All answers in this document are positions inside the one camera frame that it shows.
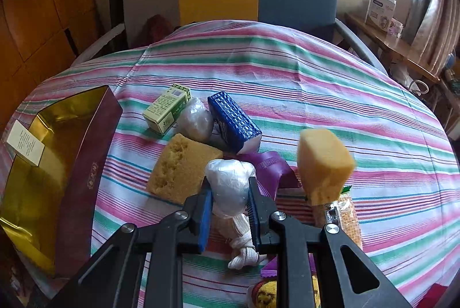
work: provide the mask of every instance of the food package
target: food package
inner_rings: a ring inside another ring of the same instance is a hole
[[[319,296],[318,278],[312,275],[313,294],[315,297],[315,308],[321,306]],[[277,281],[267,279],[258,284],[249,286],[246,293],[248,308],[276,308],[277,307]]]
[[[261,130],[225,91],[208,97],[208,105],[219,125],[222,139],[232,152],[258,152],[262,140]]]
[[[173,84],[143,112],[150,129],[165,135],[190,100],[188,87]]]
[[[361,229],[356,214],[353,199],[349,191],[342,193],[339,199],[330,203],[312,206],[315,226],[323,227],[326,224],[334,223],[354,241],[359,248],[363,249]]]

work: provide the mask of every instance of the chair armrest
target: chair armrest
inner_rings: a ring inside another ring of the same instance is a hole
[[[382,63],[375,57],[372,51],[361,41],[358,36],[353,33],[343,22],[338,19],[335,19],[335,28],[339,32],[339,34],[347,41],[350,47],[355,50],[358,54],[358,57],[365,61],[366,63],[371,64],[374,68],[378,69],[380,72],[385,73],[385,68],[383,67]]]
[[[74,60],[71,67],[75,65],[84,63],[88,60],[94,58],[102,48],[112,41],[116,36],[120,35],[125,31],[125,24],[118,24],[113,29],[109,30],[105,33],[102,37],[100,37],[96,42],[94,42],[91,46],[89,46],[86,50],[84,50],[78,57]]]

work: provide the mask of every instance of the purple cloth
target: purple cloth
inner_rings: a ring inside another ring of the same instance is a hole
[[[308,259],[310,260],[310,270],[312,273],[316,274],[315,260],[313,254],[308,254]],[[260,270],[260,276],[262,278],[276,277],[278,274],[278,258],[275,257],[267,265],[265,265]]]
[[[256,168],[260,193],[273,200],[277,197],[278,188],[301,187],[294,171],[277,152],[241,154],[237,158],[250,162]]]

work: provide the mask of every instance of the blue textured package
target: blue textured package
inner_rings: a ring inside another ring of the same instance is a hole
[[[208,105],[222,138],[234,153],[258,152],[262,132],[225,91],[208,97]]]

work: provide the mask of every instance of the black metal arm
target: black metal arm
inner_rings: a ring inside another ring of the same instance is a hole
[[[258,252],[278,255],[278,308],[314,308],[308,254],[314,255],[322,308],[410,308],[366,254],[335,224],[323,229],[277,211],[249,179],[249,222]]]
[[[199,194],[160,223],[120,227],[59,291],[47,308],[137,306],[146,254],[151,252],[145,307],[182,307],[182,255],[203,252],[211,225],[212,194],[204,179]]]

